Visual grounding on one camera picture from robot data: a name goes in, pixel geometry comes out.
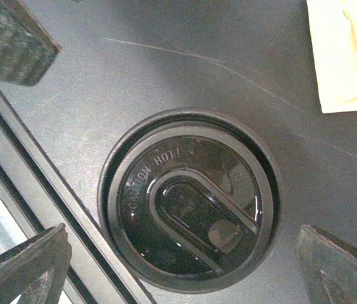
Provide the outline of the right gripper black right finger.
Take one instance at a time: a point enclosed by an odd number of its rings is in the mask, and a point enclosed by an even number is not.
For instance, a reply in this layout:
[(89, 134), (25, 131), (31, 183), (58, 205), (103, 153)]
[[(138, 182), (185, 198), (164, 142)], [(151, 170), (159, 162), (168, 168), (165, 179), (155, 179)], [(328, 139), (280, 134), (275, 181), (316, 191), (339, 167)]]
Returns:
[(357, 247), (302, 225), (296, 255), (311, 303), (357, 303)]

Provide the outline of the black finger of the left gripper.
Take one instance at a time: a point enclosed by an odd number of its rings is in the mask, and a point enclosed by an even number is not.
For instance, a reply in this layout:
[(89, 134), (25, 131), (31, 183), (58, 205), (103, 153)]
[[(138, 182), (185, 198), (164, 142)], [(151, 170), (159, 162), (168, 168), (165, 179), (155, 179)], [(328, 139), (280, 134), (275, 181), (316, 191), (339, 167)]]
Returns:
[(60, 50), (22, 1), (0, 1), (0, 81), (36, 85)]

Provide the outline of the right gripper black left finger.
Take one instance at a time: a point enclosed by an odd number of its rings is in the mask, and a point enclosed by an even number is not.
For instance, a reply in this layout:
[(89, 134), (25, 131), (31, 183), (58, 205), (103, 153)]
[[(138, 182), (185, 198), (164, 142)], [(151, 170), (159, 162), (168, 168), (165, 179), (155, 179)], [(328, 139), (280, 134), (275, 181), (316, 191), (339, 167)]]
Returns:
[(0, 254), (0, 303), (57, 303), (71, 257), (63, 223)]

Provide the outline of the orange kraft paper bag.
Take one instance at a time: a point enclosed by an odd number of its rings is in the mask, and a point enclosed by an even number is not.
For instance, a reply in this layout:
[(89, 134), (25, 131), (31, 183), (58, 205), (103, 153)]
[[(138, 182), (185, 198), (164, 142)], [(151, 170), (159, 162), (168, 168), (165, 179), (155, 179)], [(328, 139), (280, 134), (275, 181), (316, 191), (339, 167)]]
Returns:
[(307, 1), (323, 113), (357, 111), (357, 1)]

